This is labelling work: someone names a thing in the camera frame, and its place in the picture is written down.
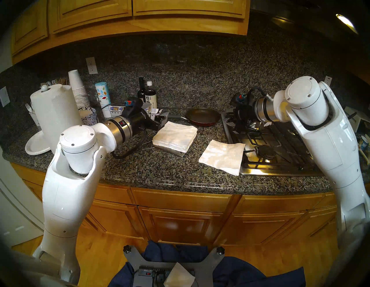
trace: red frying pan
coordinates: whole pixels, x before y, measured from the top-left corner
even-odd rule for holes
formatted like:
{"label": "red frying pan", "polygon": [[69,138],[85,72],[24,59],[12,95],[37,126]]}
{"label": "red frying pan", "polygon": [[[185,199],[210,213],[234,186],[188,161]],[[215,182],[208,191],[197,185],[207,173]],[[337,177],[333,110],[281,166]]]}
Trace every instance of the red frying pan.
{"label": "red frying pan", "polygon": [[209,108],[192,108],[186,111],[185,116],[169,114],[168,118],[183,119],[196,126],[210,127],[219,121],[221,115]]}

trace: wall outlet cover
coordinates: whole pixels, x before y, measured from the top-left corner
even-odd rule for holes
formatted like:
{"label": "wall outlet cover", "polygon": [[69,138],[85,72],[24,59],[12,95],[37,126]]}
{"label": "wall outlet cover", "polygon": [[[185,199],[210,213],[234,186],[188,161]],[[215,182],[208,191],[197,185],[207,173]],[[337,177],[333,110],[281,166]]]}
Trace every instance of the wall outlet cover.
{"label": "wall outlet cover", "polygon": [[98,73],[98,69],[96,68],[96,63],[95,63],[95,57],[86,58],[86,63],[87,63],[87,69],[89,70],[90,75]]}
{"label": "wall outlet cover", "polygon": [[3,107],[5,107],[8,103],[10,103],[10,99],[8,96],[8,91],[6,90],[6,87],[3,87],[0,90],[0,100]]}
{"label": "wall outlet cover", "polygon": [[330,83],[332,82],[332,77],[325,76],[324,83],[330,87]]}

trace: plastic fork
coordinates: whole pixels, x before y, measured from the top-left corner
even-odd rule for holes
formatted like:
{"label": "plastic fork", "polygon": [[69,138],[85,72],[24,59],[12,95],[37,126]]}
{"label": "plastic fork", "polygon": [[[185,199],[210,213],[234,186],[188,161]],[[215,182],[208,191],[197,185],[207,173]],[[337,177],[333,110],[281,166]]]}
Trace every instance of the plastic fork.
{"label": "plastic fork", "polygon": [[30,105],[26,103],[25,106],[28,109],[28,111],[32,113],[32,108],[30,107]]}

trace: wooden floor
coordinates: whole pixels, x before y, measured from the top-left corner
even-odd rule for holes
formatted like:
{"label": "wooden floor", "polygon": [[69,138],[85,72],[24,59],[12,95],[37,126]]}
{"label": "wooden floor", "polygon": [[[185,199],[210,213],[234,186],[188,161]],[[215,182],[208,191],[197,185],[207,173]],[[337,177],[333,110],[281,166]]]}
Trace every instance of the wooden floor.
{"label": "wooden floor", "polygon": [[[12,249],[31,255],[41,243],[42,236],[13,246]],[[147,243],[124,237],[97,233],[80,228],[76,254],[81,267],[79,286],[107,286],[123,267],[126,258],[123,247],[135,245],[143,252]],[[234,256],[257,267],[266,276],[273,276],[304,267],[307,286],[320,286],[338,254],[336,235],[321,234],[315,239],[293,246],[225,246],[226,256]]]}

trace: bottle label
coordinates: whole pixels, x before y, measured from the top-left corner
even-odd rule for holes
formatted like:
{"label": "bottle label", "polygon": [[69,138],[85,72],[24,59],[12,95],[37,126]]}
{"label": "bottle label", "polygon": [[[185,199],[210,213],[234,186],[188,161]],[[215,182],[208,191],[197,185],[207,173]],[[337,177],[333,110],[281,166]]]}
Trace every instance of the bottle label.
{"label": "bottle label", "polygon": [[151,103],[152,109],[156,109],[157,108],[157,95],[153,95],[153,96],[147,96],[147,95],[145,95],[145,101],[147,103]]}

